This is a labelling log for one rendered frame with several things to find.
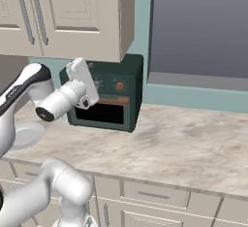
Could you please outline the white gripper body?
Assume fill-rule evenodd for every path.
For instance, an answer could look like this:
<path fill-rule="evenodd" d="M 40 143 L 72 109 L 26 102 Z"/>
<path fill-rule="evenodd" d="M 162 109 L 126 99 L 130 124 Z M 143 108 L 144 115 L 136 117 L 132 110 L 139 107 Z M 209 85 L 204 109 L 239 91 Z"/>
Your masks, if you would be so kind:
<path fill-rule="evenodd" d="M 76 80 L 85 86 L 85 93 L 80 98 L 79 104 L 94 106 L 99 101 L 98 87 L 92 79 L 90 70 L 84 58 L 78 57 L 66 66 L 66 73 L 70 81 Z"/>

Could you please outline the toaster oven glass door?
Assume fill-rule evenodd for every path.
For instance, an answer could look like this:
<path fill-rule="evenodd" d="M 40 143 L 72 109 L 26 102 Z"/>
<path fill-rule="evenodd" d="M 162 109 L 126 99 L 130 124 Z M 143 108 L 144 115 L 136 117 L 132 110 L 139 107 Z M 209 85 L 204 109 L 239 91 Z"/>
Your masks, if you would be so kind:
<path fill-rule="evenodd" d="M 68 113 L 68 121 L 75 126 L 88 126 L 120 131 L 130 130 L 130 103 L 127 106 L 95 104 L 88 110 L 73 107 Z"/>

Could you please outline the dark green toaster oven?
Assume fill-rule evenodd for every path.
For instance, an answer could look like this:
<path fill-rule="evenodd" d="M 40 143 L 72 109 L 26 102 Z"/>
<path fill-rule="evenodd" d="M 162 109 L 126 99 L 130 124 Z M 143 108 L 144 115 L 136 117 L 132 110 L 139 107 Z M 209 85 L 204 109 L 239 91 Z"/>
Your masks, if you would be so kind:
<path fill-rule="evenodd" d="M 130 130 L 132 133 L 137 124 L 142 102 L 143 56 L 126 54 L 120 63 L 88 61 L 94 64 L 89 68 L 94 80 L 100 82 L 98 93 L 100 98 L 128 97 L 130 103 Z M 116 84 L 121 81 L 125 87 L 117 90 Z"/>

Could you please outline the white plate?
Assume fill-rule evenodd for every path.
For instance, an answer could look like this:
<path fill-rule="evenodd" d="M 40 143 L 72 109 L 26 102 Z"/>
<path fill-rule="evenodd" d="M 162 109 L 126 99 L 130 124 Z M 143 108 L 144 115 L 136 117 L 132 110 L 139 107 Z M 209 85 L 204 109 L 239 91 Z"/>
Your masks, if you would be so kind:
<path fill-rule="evenodd" d="M 45 132 L 45 127 L 40 123 L 28 122 L 17 125 L 12 150 L 21 150 L 33 146 L 44 137 Z"/>

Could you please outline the beige base cupboard door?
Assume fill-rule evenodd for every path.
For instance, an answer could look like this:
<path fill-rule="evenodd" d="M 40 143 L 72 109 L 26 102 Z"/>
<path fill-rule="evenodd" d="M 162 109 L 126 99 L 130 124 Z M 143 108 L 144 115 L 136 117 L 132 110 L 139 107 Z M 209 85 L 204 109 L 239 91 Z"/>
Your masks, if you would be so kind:
<path fill-rule="evenodd" d="M 109 227 L 211 227 L 213 219 L 179 211 L 160 210 L 138 204 L 98 198 L 102 227 L 106 227 L 104 204 L 108 204 Z"/>

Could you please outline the beige narrow drawer front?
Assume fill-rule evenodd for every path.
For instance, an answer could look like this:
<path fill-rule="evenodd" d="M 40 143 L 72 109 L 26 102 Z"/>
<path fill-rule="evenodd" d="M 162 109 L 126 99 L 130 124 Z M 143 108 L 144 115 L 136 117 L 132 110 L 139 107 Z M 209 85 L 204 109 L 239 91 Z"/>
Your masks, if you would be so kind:
<path fill-rule="evenodd" d="M 121 197 L 120 180 L 116 178 L 94 177 L 97 196 L 107 199 L 118 199 Z"/>

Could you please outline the beige wall cupboard door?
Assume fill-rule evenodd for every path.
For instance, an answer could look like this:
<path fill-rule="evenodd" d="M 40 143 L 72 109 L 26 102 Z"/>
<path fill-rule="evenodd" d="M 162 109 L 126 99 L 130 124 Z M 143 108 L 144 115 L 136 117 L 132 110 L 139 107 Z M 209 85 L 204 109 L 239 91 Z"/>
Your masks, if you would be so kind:
<path fill-rule="evenodd" d="M 118 0 L 40 0 L 40 4 L 48 37 L 45 46 L 41 35 L 43 56 L 121 60 Z"/>
<path fill-rule="evenodd" d="M 0 54 L 42 56 L 41 38 L 31 0 L 25 0 L 35 44 L 31 45 L 18 0 L 0 0 Z"/>

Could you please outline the window with teal frame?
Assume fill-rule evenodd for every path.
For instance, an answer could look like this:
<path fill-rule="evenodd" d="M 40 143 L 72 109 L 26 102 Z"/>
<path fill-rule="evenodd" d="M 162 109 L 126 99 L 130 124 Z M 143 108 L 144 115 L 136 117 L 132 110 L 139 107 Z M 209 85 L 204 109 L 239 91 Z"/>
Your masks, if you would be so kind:
<path fill-rule="evenodd" d="M 248 0 L 151 0 L 147 93 L 248 114 Z"/>

